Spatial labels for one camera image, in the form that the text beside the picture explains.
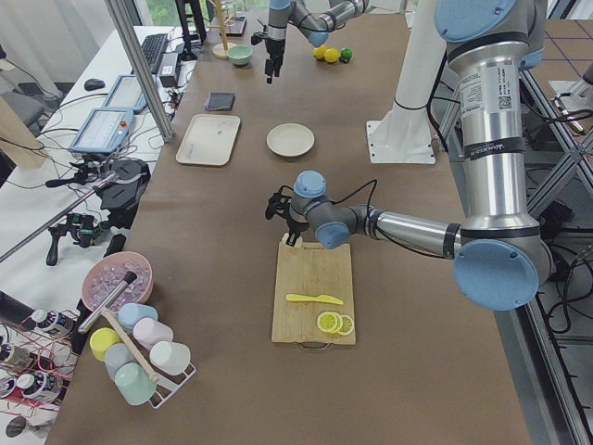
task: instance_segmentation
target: robotic arm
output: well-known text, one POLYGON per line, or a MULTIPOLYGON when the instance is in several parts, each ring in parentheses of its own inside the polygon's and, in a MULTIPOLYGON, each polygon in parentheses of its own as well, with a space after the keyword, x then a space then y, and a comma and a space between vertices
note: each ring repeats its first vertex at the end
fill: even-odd
POLYGON ((309 227, 326 248, 365 234, 453 259, 461 291, 490 310, 515 309, 532 299, 552 261, 526 208, 519 69, 540 60, 545 12, 545 0, 440 0, 436 7, 448 64, 460 75, 469 208, 462 224, 370 205, 340 208, 325 195, 323 176, 308 171, 296 178, 291 197, 281 189, 269 202, 266 216, 287 220, 287 243, 294 245, 309 227))
POLYGON ((256 32, 251 37, 253 45, 262 40, 266 42, 266 50, 270 55, 265 68, 267 82, 271 83, 272 75, 280 76, 288 23, 295 25, 313 46, 321 46, 327 40, 328 32, 358 17, 366 10, 368 3, 369 0, 330 0, 331 9, 315 17, 305 6, 304 0, 271 0, 268 25, 264 26, 263 32, 256 32))

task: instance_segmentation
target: wooden cutting board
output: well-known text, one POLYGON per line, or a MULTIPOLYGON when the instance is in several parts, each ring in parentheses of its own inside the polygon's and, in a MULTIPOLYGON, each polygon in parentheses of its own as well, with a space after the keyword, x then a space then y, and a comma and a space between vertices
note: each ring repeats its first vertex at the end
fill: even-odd
POLYGON ((326 250, 319 243, 303 243, 300 248, 291 248, 281 242, 278 246, 271 341, 356 344, 356 329, 349 336, 342 337, 323 333, 317 328, 317 316, 324 311, 349 315, 356 325, 350 245, 326 250), (344 305, 288 302, 286 294, 327 294, 343 300, 344 305))

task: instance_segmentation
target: brown table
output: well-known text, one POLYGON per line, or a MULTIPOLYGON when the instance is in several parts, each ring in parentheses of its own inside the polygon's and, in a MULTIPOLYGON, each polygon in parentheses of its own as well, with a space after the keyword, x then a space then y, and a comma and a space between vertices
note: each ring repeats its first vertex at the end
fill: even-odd
MULTIPOLYGON (((246 40, 257 27, 249 18, 246 40)), ((460 294, 449 261, 356 237, 358 344, 312 353, 271 343, 285 227, 263 212, 280 184, 317 169, 341 197, 378 178, 377 206, 461 219, 446 155, 435 166, 368 159, 364 125, 391 108, 408 38, 402 17, 367 16, 336 32, 331 44, 354 51, 349 65, 316 62, 290 29, 273 85, 263 75, 263 46, 237 69, 210 54, 214 34, 127 246, 150 259, 149 302, 190 346, 198 375, 157 411, 132 407, 87 348, 47 444, 529 443, 493 315, 460 294), (233 156, 222 168, 182 166, 176 148, 211 91, 236 92, 232 114, 242 128, 233 156), (288 121, 316 136, 292 161, 266 147, 267 132, 288 121)))

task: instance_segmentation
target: pink cup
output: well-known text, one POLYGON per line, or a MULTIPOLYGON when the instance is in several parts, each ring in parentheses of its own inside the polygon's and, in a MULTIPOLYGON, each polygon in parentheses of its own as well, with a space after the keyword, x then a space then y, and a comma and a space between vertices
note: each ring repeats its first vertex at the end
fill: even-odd
POLYGON ((147 350, 151 350, 159 341, 173 340, 173 330, 166 324, 152 318, 143 318, 136 323, 132 334, 138 343, 147 350))

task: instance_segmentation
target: lemon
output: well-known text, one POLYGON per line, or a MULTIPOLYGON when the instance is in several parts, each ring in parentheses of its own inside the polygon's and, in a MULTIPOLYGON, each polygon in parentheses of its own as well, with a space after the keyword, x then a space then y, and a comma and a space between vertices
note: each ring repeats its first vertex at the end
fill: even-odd
POLYGON ((339 313, 333 311, 325 311, 319 314, 317 317, 317 327, 322 332, 328 334, 335 334, 342 329, 342 317, 339 313))
POLYGON ((327 51, 325 51, 323 58, 325 58, 325 61, 327 63, 335 63, 340 58, 340 52, 335 48, 330 48, 327 51))
POLYGON ((321 60, 325 54, 325 51, 327 51, 327 46, 322 44, 319 48, 313 49, 313 56, 318 60, 321 60))
POLYGON ((349 336, 354 331, 354 320, 348 315, 342 315, 342 328, 338 331, 340 336, 349 336))

